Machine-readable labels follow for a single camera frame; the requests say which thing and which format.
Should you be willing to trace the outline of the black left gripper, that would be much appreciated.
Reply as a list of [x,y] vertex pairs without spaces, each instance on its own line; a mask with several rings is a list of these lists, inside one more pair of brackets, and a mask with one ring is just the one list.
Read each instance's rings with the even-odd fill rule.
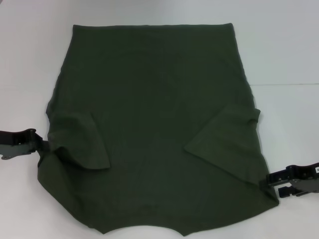
[[2,160],[9,160],[17,156],[29,155],[37,151],[39,156],[50,151],[49,142],[37,139],[35,129],[20,132],[0,132],[0,155]]

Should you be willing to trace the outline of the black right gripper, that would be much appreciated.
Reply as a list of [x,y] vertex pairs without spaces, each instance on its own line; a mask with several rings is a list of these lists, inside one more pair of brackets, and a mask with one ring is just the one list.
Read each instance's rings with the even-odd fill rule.
[[280,198],[319,192],[318,163],[308,166],[290,165],[286,169],[266,175],[259,182],[259,187],[271,188],[290,183],[290,187],[286,186],[278,189]]

